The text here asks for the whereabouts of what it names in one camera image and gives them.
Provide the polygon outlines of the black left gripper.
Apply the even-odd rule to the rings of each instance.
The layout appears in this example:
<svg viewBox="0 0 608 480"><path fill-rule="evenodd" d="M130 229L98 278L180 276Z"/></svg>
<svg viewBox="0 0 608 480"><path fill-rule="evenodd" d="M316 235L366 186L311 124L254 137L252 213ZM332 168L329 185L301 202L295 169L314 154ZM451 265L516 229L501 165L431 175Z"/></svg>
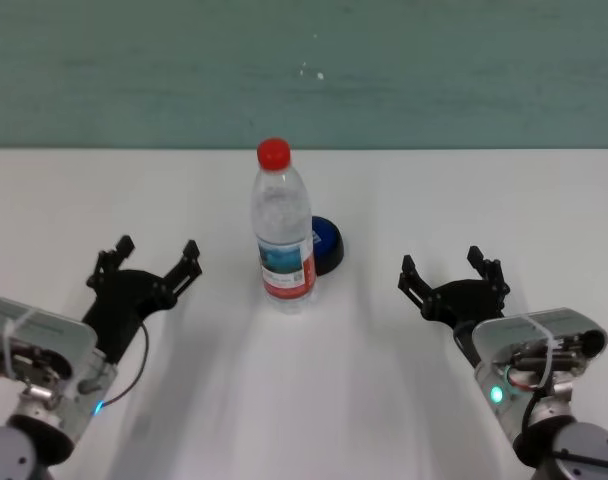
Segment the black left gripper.
<svg viewBox="0 0 608 480"><path fill-rule="evenodd" d="M141 270L119 270L134 251L129 235L112 250L102 250L86 285L96 298L82 322L97 335L96 348L117 365L137 330L153 313L173 308L177 299L202 274L195 240L185 245L178 263L163 277Z"/></svg>

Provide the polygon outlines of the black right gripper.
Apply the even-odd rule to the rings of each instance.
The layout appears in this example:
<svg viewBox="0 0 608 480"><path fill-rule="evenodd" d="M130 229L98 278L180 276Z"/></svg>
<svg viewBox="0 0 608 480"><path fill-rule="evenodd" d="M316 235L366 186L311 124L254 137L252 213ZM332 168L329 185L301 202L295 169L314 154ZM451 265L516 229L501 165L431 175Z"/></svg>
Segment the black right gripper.
<svg viewBox="0 0 608 480"><path fill-rule="evenodd" d="M483 280L458 280L432 288L420 277L410 255L402 260L398 289L428 321L442 323L469 363L479 363L473 345L474 328L487 320L501 318L504 300L510 293L501 262L484 257L478 246L469 247L467 260Z"/></svg>

